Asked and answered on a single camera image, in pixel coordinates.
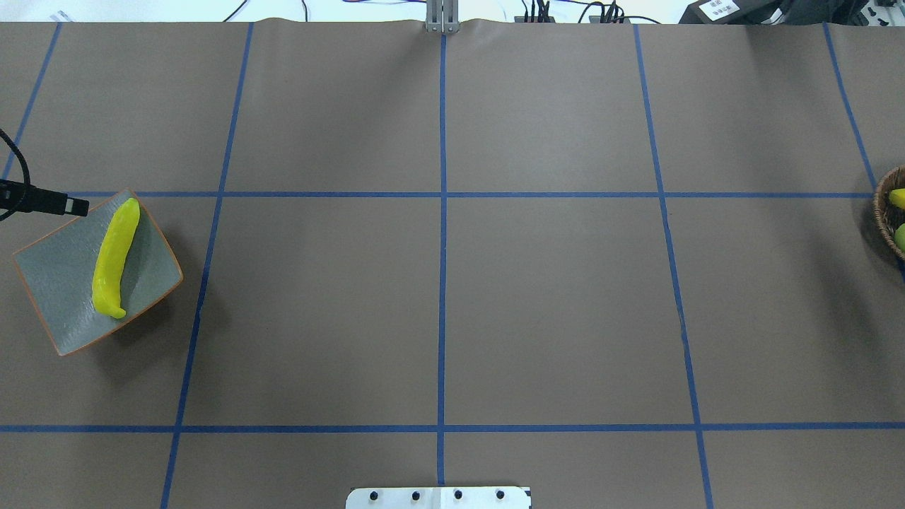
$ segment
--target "electrical wire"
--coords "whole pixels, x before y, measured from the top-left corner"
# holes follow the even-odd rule
[[[858,4],[860,4],[860,3],[861,3],[861,0],[852,0],[852,6],[849,7],[849,15],[846,16],[846,18],[845,18],[845,24],[852,24],[852,18],[854,17],[854,14],[855,14],[855,7],[857,7]],[[860,13],[863,9],[864,9],[864,5],[861,6],[861,9],[857,9],[857,12]]]
[[[245,4],[248,4],[248,0],[242,0],[242,3],[239,4],[239,6],[235,8],[235,10],[233,11],[233,13],[230,14],[230,15],[228,15],[228,16],[226,16],[226,19],[224,19],[224,23],[226,23],[227,21],[233,19],[233,16],[235,16],[236,13],[238,13],[239,11],[241,11],[242,8],[245,7]]]
[[[655,20],[655,19],[652,19],[652,18],[649,18],[649,17],[647,17],[647,16],[619,16],[619,17],[617,17],[617,18],[611,19],[611,20],[609,21],[609,23],[621,23],[623,20],[632,19],[632,18],[646,19],[647,21],[654,22],[654,23],[656,23],[656,24],[662,24],[662,23],[660,23],[659,21],[657,21],[657,20]]]
[[[248,4],[248,0],[243,0],[242,3],[239,4],[239,6],[235,8],[235,10],[233,11],[232,14],[226,16],[226,19],[224,19],[224,23],[233,19],[233,16],[235,16],[236,13],[241,11],[242,8],[245,7],[245,4]],[[301,0],[301,8],[305,11],[305,21],[307,22],[308,21],[308,4],[305,3],[305,0]]]
[[[587,10],[593,7],[594,5],[600,5],[600,17],[604,17],[604,10],[606,9],[606,5],[603,2],[591,2],[590,4],[585,4],[585,10],[581,12],[581,15],[578,17],[578,22],[581,23],[581,20],[585,19],[585,14],[587,14]]]
[[[0,214],[0,221],[3,221],[4,219],[18,212],[22,204],[25,203],[25,199],[28,198],[28,191],[32,186],[32,175],[28,171],[28,163],[25,162],[25,156],[22,155],[22,151],[20,151],[19,148],[15,146],[15,142],[2,129],[0,129],[0,138],[2,138],[6,143],[6,146],[13,151],[15,158],[19,159],[19,166],[22,168],[22,182],[24,184],[24,190],[22,191],[22,195],[19,197],[19,200],[16,201],[15,205],[11,206],[9,210],[4,212],[3,214]]]

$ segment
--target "blue tape line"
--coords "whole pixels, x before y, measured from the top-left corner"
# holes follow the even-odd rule
[[[704,431],[786,431],[831,429],[905,429],[905,422],[760,422],[702,424]]]
[[[198,331],[201,328],[201,312],[205,307],[205,296],[207,294],[207,282],[210,279],[211,261],[214,258],[214,245],[217,239],[217,227],[220,224],[220,211],[223,207],[223,193],[226,188],[226,178],[229,173],[229,162],[233,152],[233,139],[235,137],[235,126],[239,120],[239,106],[242,104],[242,91],[245,83],[245,70],[248,67],[248,54],[252,49],[252,34],[254,33],[254,23],[248,24],[248,32],[245,35],[245,49],[242,56],[242,69],[239,71],[239,82],[236,85],[235,100],[233,101],[233,116],[230,120],[229,135],[226,138],[226,149],[224,151],[224,164],[220,172],[220,186],[218,189],[217,202],[214,206],[214,219],[211,222],[211,233],[207,241],[207,253],[205,255],[205,265],[201,273],[201,287],[198,290],[198,304],[195,308],[195,322],[192,325],[192,337],[188,344],[188,353],[186,355],[186,370],[182,378],[182,388],[179,391],[179,406],[176,409],[176,429],[173,432],[173,442],[170,446],[170,456],[167,462],[167,476],[164,479],[163,494],[160,497],[160,508],[166,509],[169,505],[170,488],[173,485],[173,473],[176,470],[176,455],[179,452],[179,436],[182,427],[183,417],[186,413],[186,399],[188,397],[188,385],[192,378],[192,366],[195,362],[195,346],[198,342]]]
[[[905,421],[851,422],[732,422],[687,424],[450,424],[353,426],[182,426],[180,434],[393,434],[411,433],[663,433],[721,431],[823,431],[905,429]],[[175,426],[128,425],[0,425],[0,433],[173,433]]]
[[[436,433],[434,425],[363,426],[182,426],[183,433],[339,434],[339,433]]]
[[[446,187],[446,35],[440,36],[440,295],[437,310],[437,485],[446,483],[446,223],[448,211]]]
[[[539,192],[451,192],[450,198],[656,198],[655,192],[569,192],[569,191],[539,191]]]
[[[173,433],[172,426],[118,426],[118,425],[3,425],[0,433]]]
[[[439,198],[431,192],[366,191],[225,191],[224,197],[301,197],[301,198]]]
[[[41,70],[38,72],[38,77],[34,81],[34,86],[32,87],[32,95],[28,98],[28,104],[25,105],[25,112],[22,114],[22,121],[19,122],[19,130],[15,132],[15,138],[13,141],[17,147],[21,147],[22,143],[22,135],[25,133],[25,124],[28,123],[28,118],[32,115],[32,108],[34,107],[34,101],[38,98],[38,91],[41,89],[41,83],[44,81],[44,75],[47,73],[47,66],[51,63],[51,57],[53,56],[53,48],[56,47],[57,40],[60,38],[60,31],[62,30],[62,23],[57,23],[56,28],[53,30],[53,37],[51,37],[51,44],[47,46],[47,53],[44,55],[44,62],[41,64]],[[6,166],[3,168],[3,179],[6,180],[9,178],[9,170],[13,167],[13,159],[15,155],[13,151],[10,150],[9,156],[6,158]]]
[[[830,50],[830,60],[833,61],[833,72],[835,72],[836,74],[836,84],[839,85],[839,93],[843,97],[845,113],[849,117],[849,123],[852,124],[854,139],[855,142],[858,143],[858,151],[861,152],[861,161],[864,162],[864,171],[867,172],[867,179],[869,182],[871,182],[871,189],[874,189],[877,187],[877,178],[873,175],[873,168],[871,168],[871,162],[867,158],[867,150],[864,148],[864,141],[861,138],[861,131],[858,130],[858,122],[856,122],[854,119],[852,104],[848,100],[848,93],[845,92],[843,74],[839,71],[839,61],[836,59],[836,50],[833,46],[833,36],[830,34],[830,25],[827,22],[824,22],[824,37],[826,37],[826,47]]]
[[[71,197],[112,197],[118,191],[69,191]],[[420,191],[136,191],[140,197],[442,198]],[[769,193],[746,191],[666,191],[667,198],[870,199],[872,193]],[[449,191],[447,198],[659,198],[654,191]]]
[[[713,509],[713,493],[710,489],[710,470],[707,466],[707,450],[704,446],[704,433],[700,429],[700,409],[698,408],[698,391],[694,382],[694,368],[691,364],[691,346],[688,342],[688,327],[685,323],[685,309],[681,300],[681,287],[679,286],[679,271],[676,268],[675,251],[672,246],[672,231],[670,230],[669,211],[666,208],[666,194],[663,189],[663,177],[660,168],[660,152],[657,149],[657,138],[653,129],[653,114],[651,112],[651,96],[647,88],[647,74],[644,70],[643,48],[641,46],[641,33],[638,25],[632,25],[634,31],[635,52],[638,56],[638,72],[641,75],[641,90],[644,98],[644,115],[647,118],[647,133],[651,143],[651,155],[653,157],[653,172],[657,180],[657,192],[660,194],[660,216],[663,222],[663,235],[666,239],[666,253],[670,261],[670,274],[672,276],[672,294],[676,302],[676,312],[679,314],[681,327],[681,343],[685,356],[685,376],[688,380],[688,392],[691,399],[691,415],[697,427],[695,436],[698,441],[698,458],[700,460],[700,477],[704,486],[704,501],[708,509]]]
[[[447,433],[624,433],[695,431],[693,424],[462,424],[444,427]]]
[[[667,198],[873,198],[872,193],[748,193],[748,192],[697,192],[672,191],[663,193]]]

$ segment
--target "woven basket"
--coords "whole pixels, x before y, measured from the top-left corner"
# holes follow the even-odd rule
[[[877,184],[877,190],[873,193],[873,216],[880,228],[880,235],[892,252],[905,260],[905,253],[892,240],[896,229],[905,224],[905,210],[890,203],[889,194],[893,189],[905,187],[905,165],[895,168],[887,173]]]

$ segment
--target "banana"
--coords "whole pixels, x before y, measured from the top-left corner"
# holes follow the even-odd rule
[[[905,226],[899,226],[896,229],[896,235],[892,237],[892,240],[899,249],[905,251]]]
[[[140,216],[141,207],[135,198],[129,198],[119,206],[107,226],[107,233],[100,243],[98,262],[94,265],[91,302],[97,312],[117,320],[126,316],[126,310],[119,307],[119,281]]]
[[[890,191],[890,203],[898,208],[905,208],[905,189],[893,189]]]

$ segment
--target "plate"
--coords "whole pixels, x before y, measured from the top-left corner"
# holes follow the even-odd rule
[[[59,355],[69,355],[99,341],[159,303],[182,283],[182,269],[154,218],[141,204],[141,217],[120,283],[116,320],[95,311],[91,279],[100,243],[113,213],[135,193],[121,191],[87,217],[79,217],[13,254],[25,290]]]

